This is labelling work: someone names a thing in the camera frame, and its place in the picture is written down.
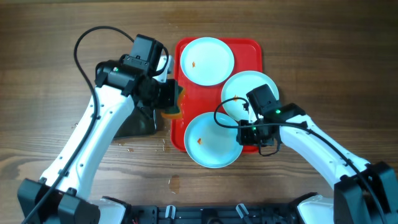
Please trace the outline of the green and orange sponge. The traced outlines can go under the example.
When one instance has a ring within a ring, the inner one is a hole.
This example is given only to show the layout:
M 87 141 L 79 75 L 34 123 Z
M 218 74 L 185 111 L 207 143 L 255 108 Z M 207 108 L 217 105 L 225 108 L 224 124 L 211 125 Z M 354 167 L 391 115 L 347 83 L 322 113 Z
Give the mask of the green and orange sponge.
M 168 100 L 168 107 L 161 112 L 161 116 L 165 119 L 181 119 L 183 116 L 182 101 L 185 96 L 185 89 L 174 79 L 168 79 L 165 84 L 167 85 L 165 95 Z

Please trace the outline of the white plate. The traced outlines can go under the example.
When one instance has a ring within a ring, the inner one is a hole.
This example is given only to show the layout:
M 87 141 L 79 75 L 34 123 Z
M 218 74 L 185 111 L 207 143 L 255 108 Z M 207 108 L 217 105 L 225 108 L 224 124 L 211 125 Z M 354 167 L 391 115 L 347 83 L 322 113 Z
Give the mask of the white plate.
M 265 84 L 270 87 L 276 100 L 279 100 L 279 91 L 274 81 L 266 74 L 253 70 L 239 72 L 229 78 L 221 91 L 221 100 L 225 101 L 234 97 L 241 97 L 247 100 L 247 93 Z M 253 109 L 249 107 L 249 111 L 244 110 L 243 103 L 244 101 L 242 100 L 232 100 L 223 104 L 223 108 L 236 121 L 243 119 L 248 120 L 250 123 L 255 122 L 257 118 Z
M 238 144 L 237 129 L 228 129 L 216 124 L 219 121 L 228 126 L 236 121 L 223 113 L 203 113 L 195 117 L 187 126 L 183 137 L 187 154 L 197 164 L 219 169 L 232 164 L 243 152 Z
M 201 86 L 224 82 L 232 74 L 234 64 L 231 48 L 213 37 L 201 37 L 189 42 L 180 56 L 183 74 Z

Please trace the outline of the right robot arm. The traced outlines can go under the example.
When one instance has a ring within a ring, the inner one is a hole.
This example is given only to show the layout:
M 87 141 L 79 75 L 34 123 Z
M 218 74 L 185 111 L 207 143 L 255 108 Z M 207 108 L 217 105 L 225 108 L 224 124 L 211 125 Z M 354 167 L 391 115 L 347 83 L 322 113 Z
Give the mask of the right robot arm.
M 346 150 L 294 103 L 282 106 L 268 85 L 247 93 L 239 121 L 243 146 L 285 145 L 299 153 L 330 185 L 333 198 L 310 194 L 295 210 L 300 223 L 397 223 L 397 177 L 385 162 L 372 164 Z

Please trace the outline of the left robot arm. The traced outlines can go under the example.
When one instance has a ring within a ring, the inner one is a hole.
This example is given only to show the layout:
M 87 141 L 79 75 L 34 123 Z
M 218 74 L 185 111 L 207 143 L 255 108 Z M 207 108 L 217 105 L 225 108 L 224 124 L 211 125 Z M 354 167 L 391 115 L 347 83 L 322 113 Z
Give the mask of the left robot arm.
M 86 111 L 56 160 L 38 181 L 26 179 L 17 192 L 24 223 L 121 223 L 120 202 L 89 202 L 98 166 L 115 134 L 137 106 L 166 109 L 177 104 L 175 80 L 167 73 L 167 49 L 157 40 L 137 35 L 129 55 L 100 62 Z

